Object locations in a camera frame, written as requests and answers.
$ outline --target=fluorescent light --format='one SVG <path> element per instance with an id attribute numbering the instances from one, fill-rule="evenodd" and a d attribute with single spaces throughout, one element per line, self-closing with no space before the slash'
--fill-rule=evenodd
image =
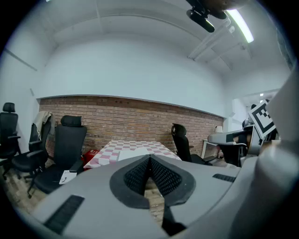
<path id="1" fill-rule="evenodd" d="M 227 10 L 227 12 L 229 15 L 231 15 L 231 17 L 234 19 L 234 21 L 238 24 L 238 26 L 241 29 L 241 31 L 243 32 L 247 42 L 248 43 L 253 42 L 253 40 L 254 40 L 253 36 L 252 36 L 246 22 L 242 18 L 241 14 L 238 12 L 238 10 Z"/>

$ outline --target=table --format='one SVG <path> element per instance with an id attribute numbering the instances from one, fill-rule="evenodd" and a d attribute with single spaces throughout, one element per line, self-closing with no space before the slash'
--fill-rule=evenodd
<path id="1" fill-rule="evenodd" d="M 211 144 L 214 146 L 217 146 L 218 144 L 212 144 L 210 143 L 208 140 L 204 140 L 204 147 L 202 148 L 202 153 L 201 153 L 201 158 L 204 159 L 205 158 L 205 153 L 206 153 L 206 145 L 207 144 Z"/>
<path id="2" fill-rule="evenodd" d="M 164 155 L 172 159 L 181 160 L 160 142 L 111 140 L 84 166 L 84 168 L 92 169 L 102 165 L 116 163 L 120 151 L 135 150 L 141 147 L 145 147 L 150 154 Z"/>

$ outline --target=red brick wall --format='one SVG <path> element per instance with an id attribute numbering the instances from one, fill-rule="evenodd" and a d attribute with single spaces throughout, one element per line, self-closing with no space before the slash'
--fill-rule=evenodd
<path id="1" fill-rule="evenodd" d="M 183 107 L 124 98 L 75 96 L 46 98 L 40 111 L 51 111 L 60 123 L 64 115 L 82 116 L 87 127 L 83 153 L 101 149 L 110 140 L 158 141 L 175 152 L 172 123 L 186 127 L 191 153 L 201 155 L 203 139 L 222 126 L 223 118 Z M 49 135 L 47 149 L 53 156 L 54 136 Z"/>

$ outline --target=chair headrest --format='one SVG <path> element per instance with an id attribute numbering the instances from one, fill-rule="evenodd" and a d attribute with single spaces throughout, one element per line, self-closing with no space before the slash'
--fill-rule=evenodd
<path id="1" fill-rule="evenodd" d="M 180 125 L 180 124 L 174 124 L 171 128 L 171 133 L 177 136 L 185 136 L 187 133 L 187 130 L 185 126 Z"/>
<path id="2" fill-rule="evenodd" d="M 9 112 L 9 113 L 14 113 L 14 103 L 6 102 L 3 106 L 3 111 L 4 112 Z"/>
<path id="3" fill-rule="evenodd" d="M 65 115 L 61 118 L 60 122 L 64 126 L 80 127 L 81 126 L 81 116 Z"/>

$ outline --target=tiled floor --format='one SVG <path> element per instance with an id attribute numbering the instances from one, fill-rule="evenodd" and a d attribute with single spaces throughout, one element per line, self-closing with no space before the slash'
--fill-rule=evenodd
<path id="1" fill-rule="evenodd" d="M 214 166 L 225 167 L 227 164 L 224 160 L 214 160 Z M 32 198 L 27 197 L 27 188 L 30 185 L 30 180 L 26 183 L 24 178 L 20 180 L 17 178 L 15 172 L 11 169 L 7 173 L 7 180 L 4 181 L 2 177 L 3 167 L 0 168 L 0 184 L 4 188 L 10 202 L 17 207 L 22 208 L 26 212 L 30 213 L 35 206 L 44 199 L 47 195 L 37 188 L 33 187 L 31 190 Z M 21 177 L 28 175 L 26 173 L 20 173 Z M 160 196 L 160 192 L 155 183 L 150 178 L 145 186 L 144 196 L 149 200 L 150 212 L 155 218 L 156 222 L 162 225 L 163 213 L 164 213 L 164 198 Z"/>

